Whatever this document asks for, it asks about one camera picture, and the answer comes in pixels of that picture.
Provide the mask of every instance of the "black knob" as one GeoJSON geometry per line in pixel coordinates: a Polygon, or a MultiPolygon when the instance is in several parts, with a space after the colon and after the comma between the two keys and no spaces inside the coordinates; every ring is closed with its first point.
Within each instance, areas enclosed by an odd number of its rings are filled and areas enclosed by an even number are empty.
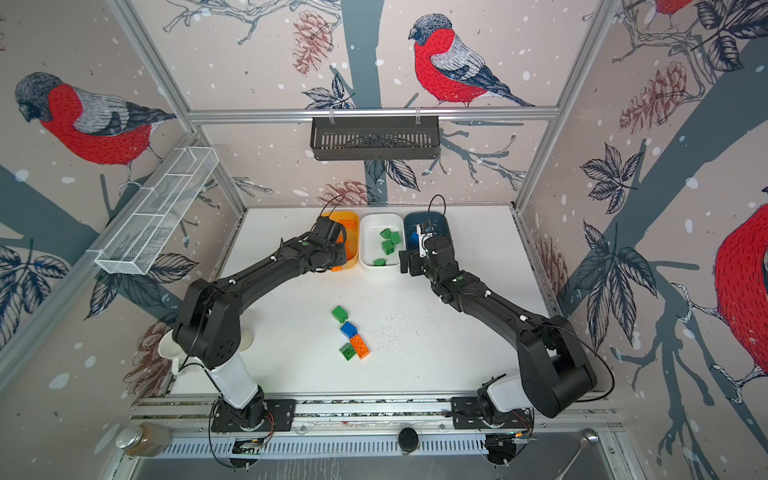
{"type": "Polygon", "coordinates": [[[403,453],[410,453],[419,447],[419,434],[411,427],[405,427],[397,435],[397,444],[403,453]]]}

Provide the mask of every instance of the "bird illustration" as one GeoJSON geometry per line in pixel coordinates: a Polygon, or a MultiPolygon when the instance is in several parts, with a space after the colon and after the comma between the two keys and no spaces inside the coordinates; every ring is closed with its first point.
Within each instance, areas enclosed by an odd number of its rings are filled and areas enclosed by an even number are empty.
{"type": "Polygon", "coordinates": [[[129,184],[131,162],[145,150],[164,121],[176,118],[157,108],[141,107],[115,95],[94,94],[65,84],[42,71],[27,75],[16,85],[18,109],[29,122],[40,124],[83,160],[102,165],[125,165],[129,184]]]}
{"type": "Polygon", "coordinates": [[[444,101],[469,106],[480,97],[502,97],[522,107],[533,106],[515,97],[491,73],[480,54],[464,45],[445,15],[424,15],[413,24],[408,38],[415,41],[416,77],[437,98],[436,107],[444,101]]]}
{"type": "Polygon", "coordinates": [[[684,322],[690,319],[692,309],[720,319],[754,360],[754,368],[741,380],[735,380],[722,366],[710,366],[733,384],[736,396],[730,401],[742,403],[744,385],[768,376],[768,204],[723,240],[717,249],[714,276],[715,309],[698,306],[690,300],[685,286],[673,285],[683,290],[688,302],[684,322]]]}

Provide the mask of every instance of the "orange bin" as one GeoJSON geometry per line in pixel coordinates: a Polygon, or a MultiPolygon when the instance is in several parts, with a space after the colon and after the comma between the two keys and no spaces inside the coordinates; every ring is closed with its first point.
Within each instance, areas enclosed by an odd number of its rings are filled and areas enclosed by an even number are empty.
{"type": "MultiPolygon", "coordinates": [[[[349,270],[357,264],[357,237],[360,232],[360,219],[355,212],[340,211],[330,214],[331,220],[341,223],[346,228],[346,243],[344,243],[344,249],[346,250],[346,265],[336,266],[331,269],[332,272],[338,272],[340,270],[349,270]]],[[[337,242],[340,242],[342,237],[339,236],[337,242]]]]}

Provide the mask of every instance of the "wallpaper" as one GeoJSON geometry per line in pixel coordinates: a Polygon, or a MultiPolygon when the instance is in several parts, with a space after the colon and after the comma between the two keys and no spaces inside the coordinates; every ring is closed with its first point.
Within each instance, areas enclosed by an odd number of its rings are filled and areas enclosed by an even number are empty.
{"type": "Polygon", "coordinates": [[[311,124],[205,125],[203,132],[250,207],[510,202],[525,177],[544,121],[440,123],[434,161],[323,161],[309,148],[311,124]]]}
{"type": "Polygon", "coordinates": [[[336,75],[335,108],[554,105],[595,4],[134,0],[195,110],[307,108],[336,75]]]}
{"type": "Polygon", "coordinates": [[[649,478],[768,475],[767,18],[625,1],[524,210],[649,478]]]}
{"type": "MultiPolygon", "coordinates": [[[[0,355],[183,131],[101,2],[0,6],[0,355]]],[[[102,273],[0,396],[0,478],[97,478],[188,283],[237,222],[210,181],[146,276],[102,273]]]]}

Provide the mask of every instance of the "wall shelf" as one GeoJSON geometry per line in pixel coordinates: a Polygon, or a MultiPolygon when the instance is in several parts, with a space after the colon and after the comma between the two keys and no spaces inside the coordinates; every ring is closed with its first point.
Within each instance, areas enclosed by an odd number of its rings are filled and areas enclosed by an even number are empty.
{"type": "Polygon", "coordinates": [[[176,159],[138,208],[100,252],[96,264],[108,273],[145,275],[192,201],[219,164],[210,147],[176,149],[176,159]]]}

